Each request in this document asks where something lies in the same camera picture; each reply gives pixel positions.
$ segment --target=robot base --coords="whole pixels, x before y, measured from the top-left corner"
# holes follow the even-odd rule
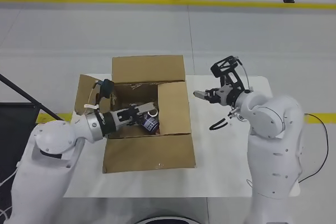
[[[188,218],[180,217],[156,217],[138,222],[136,224],[200,224]]]

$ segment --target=box flap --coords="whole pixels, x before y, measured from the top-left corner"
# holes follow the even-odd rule
[[[76,101],[74,103],[74,110],[76,114],[82,115],[85,111],[85,108],[83,107],[84,104],[94,104],[95,103],[95,97],[96,94],[100,91],[99,86],[96,86],[96,88],[92,91],[90,100],[88,100],[88,97],[90,96],[90,92],[95,84],[95,81],[98,79],[93,78],[91,76],[87,75],[80,75],[80,80],[78,82],[77,87],[77,93],[76,93]],[[105,113],[110,110],[110,99],[103,98],[100,102],[100,111],[102,113]]]
[[[183,56],[112,58],[112,80],[115,83],[185,81]]]
[[[158,85],[158,106],[161,134],[192,132],[185,82]]]
[[[103,173],[194,167],[190,134],[110,139],[103,161]]]

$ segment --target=small can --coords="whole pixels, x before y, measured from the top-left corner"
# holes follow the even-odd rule
[[[143,115],[141,125],[151,134],[156,134],[159,129],[159,122],[148,113]]]

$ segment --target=black cable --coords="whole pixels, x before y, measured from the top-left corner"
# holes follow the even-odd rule
[[[316,172],[314,172],[313,174],[311,174],[310,176],[308,176],[308,177],[303,178],[302,180],[300,180],[299,183],[303,182],[304,180],[306,180],[306,179],[308,179],[308,178],[310,178],[312,176],[315,176],[318,172],[320,172],[320,170],[324,167],[324,165],[326,163],[327,157],[329,156],[329,137],[328,137],[327,129],[326,129],[326,126],[325,126],[324,122],[320,118],[318,118],[317,116],[315,116],[313,114],[305,114],[305,115],[313,116],[314,118],[316,118],[317,120],[319,120],[319,122],[324,126],[325,135],[326,135],[326,148],[327,148],[327,151],[326,151],[326,156],[325,156],[324,162],[320,166],[320,168]]]
[[[224,124],[220,125],[224,121],[225,121],[225,118],[221,119],[220,121],[218,121],[215,124],[213,124],[212,126],[210,126],[209,130],[218,130],[218,129],[221,129],[221,128],[225,127],[228,124],[228,122],[225,122]]]

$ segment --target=black panel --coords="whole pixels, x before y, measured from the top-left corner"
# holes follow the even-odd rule
[[[0,183],[16,169],[39,110],[32,103],[0,103]],[[11,206],[13,178],[0,187],[0,209]]]

